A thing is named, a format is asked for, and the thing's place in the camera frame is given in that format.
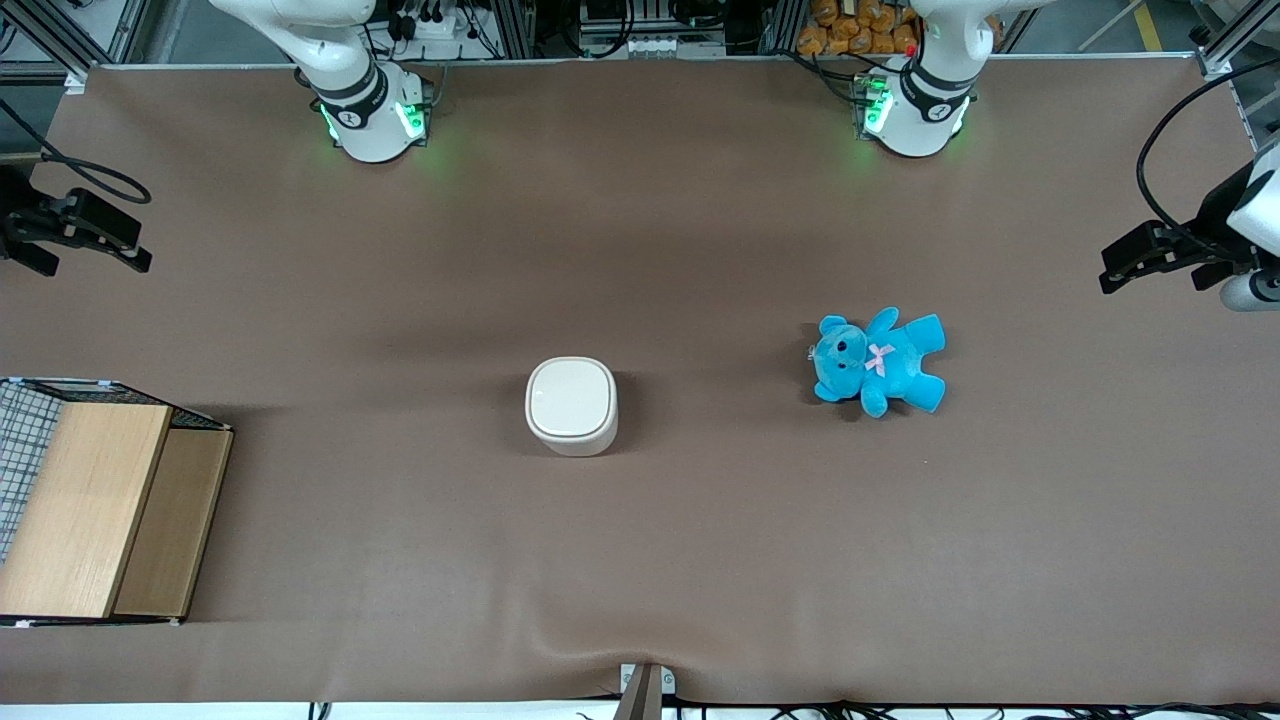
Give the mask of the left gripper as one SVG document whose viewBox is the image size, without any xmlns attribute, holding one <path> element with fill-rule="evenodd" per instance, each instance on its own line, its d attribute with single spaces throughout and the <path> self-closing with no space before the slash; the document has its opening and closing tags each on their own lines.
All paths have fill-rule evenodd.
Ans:
<svg viewBox="0 0 1280 720">
<path fill-rule="evenodd" d="M 1279 149 L 1262 146 L 1253 160 L 1215 186 L 1196 215 L 1196 229 L 1228 249 L 1249 246 L 1279 255 Z M 1133 281 L 1190 268 L 1192 284 L 1206 291 L 1253 266 L 1201 258 L 1201 247 L 1162 222 L 1148 220 L 1102 250 L 1103 295 Z"/>
</svg>

